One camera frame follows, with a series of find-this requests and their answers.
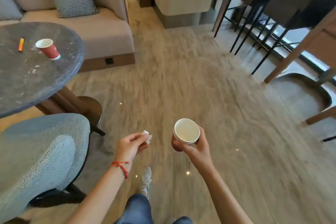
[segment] white sneaker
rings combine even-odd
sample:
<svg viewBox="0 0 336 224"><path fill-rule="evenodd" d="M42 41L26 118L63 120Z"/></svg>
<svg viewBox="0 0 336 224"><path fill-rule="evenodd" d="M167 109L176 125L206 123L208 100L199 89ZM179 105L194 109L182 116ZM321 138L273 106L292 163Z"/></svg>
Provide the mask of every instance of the white sneaker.
<svg viewBox="0 0 336 224"><path fill-rule="evenodd" d="M152 170L150 167L145 167L142 172L142 181L139 184L139 191L149 200L149 184L152 181Z"/></svg>

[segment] marble floor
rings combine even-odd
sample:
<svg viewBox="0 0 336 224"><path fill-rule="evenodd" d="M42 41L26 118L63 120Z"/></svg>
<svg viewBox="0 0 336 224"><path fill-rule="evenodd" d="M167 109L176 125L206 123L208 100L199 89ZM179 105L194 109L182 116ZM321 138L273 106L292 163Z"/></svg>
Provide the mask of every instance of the marble floor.
<svg viewBox="0 0 336 224"><path fill-rule="evenodd" d="M320 96L297 79L262 83L277 62L272 57L250 76L262 52L253 51L249 40L238 56L230 54L235 34L225 27L216 39L211 25L165 30L152 8L126 1L136 64L80 73L68 85L99 100L99 126L107 133L91 137L87 164L75 182L83 191L90 192L108 168L119 138L143 130L153 134L104 223L122 214L148 165L155 223L182 215L196 224L219 223L197 170L171 148L172 126L183 117L205 129L216 168L254 223L335 223L336 142L320 139L336 134L336 121L310 127L302 122L324 108ZM2 119L1 130L39 115L31 108ZM63 223L75 208L35 211L32 223Z"/></svg>

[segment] red string bracelet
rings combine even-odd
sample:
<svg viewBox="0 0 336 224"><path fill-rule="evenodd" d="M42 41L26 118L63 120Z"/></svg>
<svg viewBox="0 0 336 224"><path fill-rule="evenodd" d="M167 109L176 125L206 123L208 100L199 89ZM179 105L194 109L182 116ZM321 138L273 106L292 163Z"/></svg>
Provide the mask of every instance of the red string bracelet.
<svg viewBox="0 0 336 224"><path fill-rule="evenodd" d="M123 171L124 171L124 174L125 174L125 179L128 179L128 171L126 170L126 168L124 168L123 165L121 165L120 163L125 163L125 164L128 164L129 162L126 161L113 161L112 162L112 165L116 165L117 167L120 167Z"/></svg>

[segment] blue jeans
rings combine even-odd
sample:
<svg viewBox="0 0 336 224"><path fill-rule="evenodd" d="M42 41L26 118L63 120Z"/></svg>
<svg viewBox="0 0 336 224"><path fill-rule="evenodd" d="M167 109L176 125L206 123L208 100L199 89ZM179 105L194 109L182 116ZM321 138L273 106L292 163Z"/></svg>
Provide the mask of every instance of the blue jeans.
<svg viewBox="0 0 336 224"><path fill-rule="evenodd" d="M123 215L114 224L153 224L151 206L142 194L132 195L127 203ZM173 224L193 224L190 218L183 216Z"/></svg>

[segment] beige sofa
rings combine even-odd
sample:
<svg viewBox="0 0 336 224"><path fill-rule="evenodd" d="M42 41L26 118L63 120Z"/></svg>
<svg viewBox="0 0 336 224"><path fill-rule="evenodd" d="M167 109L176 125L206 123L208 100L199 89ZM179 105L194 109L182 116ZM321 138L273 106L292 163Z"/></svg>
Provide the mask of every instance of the beige sofa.
<svg viewBox="0 0 336 224"><path fill-rule="evenodd" d="M99 13L61 19L53 0L15 0L24 11L20 21L53 22L65 25L80 35L86 47L80 71L89 71L135 63L134 44L125 0L94 0Z"/></svg>

